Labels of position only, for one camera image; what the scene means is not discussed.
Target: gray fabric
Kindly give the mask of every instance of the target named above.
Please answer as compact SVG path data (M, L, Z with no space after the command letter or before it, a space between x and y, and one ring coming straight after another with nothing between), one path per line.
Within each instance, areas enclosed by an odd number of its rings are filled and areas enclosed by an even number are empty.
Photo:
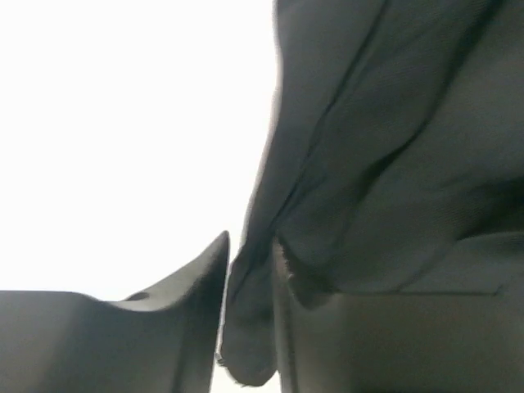
M281 110L220 350L253 386L276 368L275 233L346 293L504 294L524 273L524 2L281 0L277 11Z

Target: gray plastic panel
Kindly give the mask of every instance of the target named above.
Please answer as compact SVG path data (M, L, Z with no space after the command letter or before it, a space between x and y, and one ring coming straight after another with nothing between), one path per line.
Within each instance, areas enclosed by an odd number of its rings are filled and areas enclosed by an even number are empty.
M0 291L0 391L207 393L228 249L223 233L193 262L121 302Z
M350 296L274 244L283 393L522 393L524 318L496 296Z

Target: overexposed light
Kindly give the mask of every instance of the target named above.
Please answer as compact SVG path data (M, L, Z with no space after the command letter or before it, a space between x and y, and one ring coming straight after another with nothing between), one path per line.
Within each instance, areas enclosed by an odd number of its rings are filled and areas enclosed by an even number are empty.
M225 229L235 254L278 80L272 17L240 0L1 2L0 289L118 300Z

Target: wrinkled fabric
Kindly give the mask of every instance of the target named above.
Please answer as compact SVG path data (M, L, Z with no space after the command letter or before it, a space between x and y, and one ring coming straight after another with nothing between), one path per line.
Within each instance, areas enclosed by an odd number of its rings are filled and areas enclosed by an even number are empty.
M276 370L276 233L338 291L519 303L524 2L280 0L277 25L278 122L226 296L232 376Z

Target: curved plastic piece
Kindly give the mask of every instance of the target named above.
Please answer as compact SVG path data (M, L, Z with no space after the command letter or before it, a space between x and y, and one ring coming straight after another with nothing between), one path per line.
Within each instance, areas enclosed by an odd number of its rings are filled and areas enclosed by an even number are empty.
M524 391L524 318L498 297L342 295L273 251L283 393Z
M0 291L2 393L207 393L229 238L121 302Z

